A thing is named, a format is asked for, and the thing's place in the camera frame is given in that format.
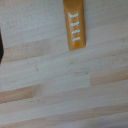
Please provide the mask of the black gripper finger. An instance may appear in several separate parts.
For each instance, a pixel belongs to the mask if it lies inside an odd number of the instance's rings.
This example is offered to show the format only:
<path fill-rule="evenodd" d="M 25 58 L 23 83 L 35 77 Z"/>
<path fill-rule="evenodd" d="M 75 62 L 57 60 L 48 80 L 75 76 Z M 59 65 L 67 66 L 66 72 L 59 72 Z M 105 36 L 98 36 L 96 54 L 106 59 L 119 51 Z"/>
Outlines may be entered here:
<path fill-rule="evenodd" d="M 0 29 L 0 64 L 3 58 L 3 55 L 4 55 L 3 40 L 2 40 L 1 29 Z"/>

